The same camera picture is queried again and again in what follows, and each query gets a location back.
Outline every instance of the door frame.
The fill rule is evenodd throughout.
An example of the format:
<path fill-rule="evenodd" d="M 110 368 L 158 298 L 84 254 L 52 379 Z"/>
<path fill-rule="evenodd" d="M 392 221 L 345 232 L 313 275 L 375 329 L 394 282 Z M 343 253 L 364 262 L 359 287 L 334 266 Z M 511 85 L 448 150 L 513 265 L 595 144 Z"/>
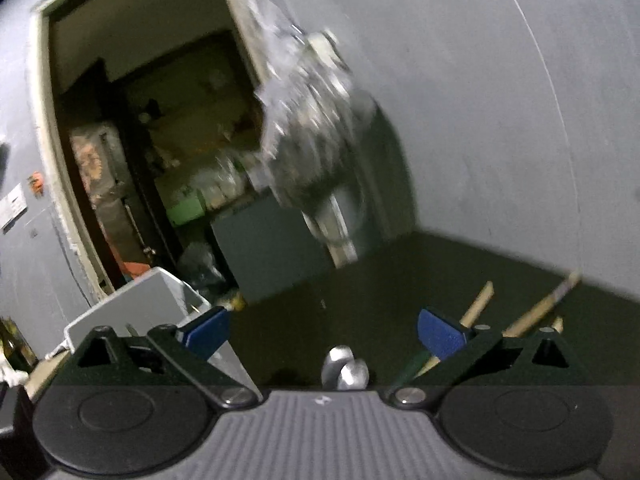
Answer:
<path fill-rule="evenodd" d="M 60 141 L 55 115 L 50 66 L 50 26 L 52 16 L 65 7 L 75 8 L 86 0 L 43 0 L 30 18 L 28 78 L 40 156 L 46 174 L 47 190 L 63 227 L 69 246 L 77 255 L 87 281 L 98 300 L 114 291 L 92 242 L 72 187 Z M 236 42 L 256 84 L 268 78 L 259 12 L 255 0 L 225 0 L 236 26 Z"/>

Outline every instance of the white logo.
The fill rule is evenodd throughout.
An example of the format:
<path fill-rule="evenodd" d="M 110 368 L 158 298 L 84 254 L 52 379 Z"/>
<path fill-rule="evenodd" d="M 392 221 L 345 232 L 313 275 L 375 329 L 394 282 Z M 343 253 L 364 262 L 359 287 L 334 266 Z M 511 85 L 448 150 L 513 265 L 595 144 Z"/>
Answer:
<path fill-rule="evenodd" d="M 329 402 L 331 402 L 333 399 L 331 397 L 327 397 L 326 395 L 322 395 L 320 397 L 316 397 L 314 399 L 314 402 L 316 404 L 318 404 L 319 406 L 324 406 L 326 404 L 328 404 Z"/>

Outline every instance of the black circular disc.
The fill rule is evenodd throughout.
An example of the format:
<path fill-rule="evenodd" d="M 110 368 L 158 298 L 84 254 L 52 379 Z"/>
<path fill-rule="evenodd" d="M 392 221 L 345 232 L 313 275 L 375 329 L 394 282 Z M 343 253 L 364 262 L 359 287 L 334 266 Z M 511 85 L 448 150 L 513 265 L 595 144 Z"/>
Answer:
<path fill-rule="evenodd" d="M 439 417 L 466 454 L 503 472 L 551 476 L 595 465 L 612 420 L 594 386 L 507 385 L 504 373 L 452 389 Z"/>
<path fill-rule="evenodd" d="M 180 458 L 207 428 L 192 386 L 51 386 L 36 407 L 40 445 L 65 468 L 131 475 Z"/>

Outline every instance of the plastic bag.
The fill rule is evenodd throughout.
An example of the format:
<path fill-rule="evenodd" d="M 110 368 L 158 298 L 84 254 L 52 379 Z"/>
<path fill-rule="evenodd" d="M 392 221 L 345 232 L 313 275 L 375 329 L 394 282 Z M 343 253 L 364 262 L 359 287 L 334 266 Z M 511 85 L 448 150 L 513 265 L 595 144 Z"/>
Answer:
<path fill-rule="evenodd" d="M 266 177 L 283 206 L 314 216 L 354 167 L 374 103 L 324 34 L 305 35 L 272 2 L 263 30 L 272 77 L 259 90 Z"/>
<path fill-rule="evenodd" d="M 207 244 L 190 243 L 180 256 L 177 267 L 184 281 L 197 291 L 226 290 L 226 280 L 216 267 L 216 259 Z"/>

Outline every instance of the gray ribbed panel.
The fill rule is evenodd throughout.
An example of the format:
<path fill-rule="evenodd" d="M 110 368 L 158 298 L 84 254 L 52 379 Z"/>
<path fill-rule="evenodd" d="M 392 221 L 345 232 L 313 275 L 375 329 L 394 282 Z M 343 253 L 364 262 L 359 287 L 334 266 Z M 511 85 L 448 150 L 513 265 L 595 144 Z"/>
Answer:
<path fill-rule="evenodd" d="M 55 473 L 50 479 L 74 477 Z M 423 413 L 374 392 L 273 392 L 223 415 L 203 446 L 153 480 L 506 480 L 461 457 Z M 598 480 L 583 472 L 566 480 Z"/>

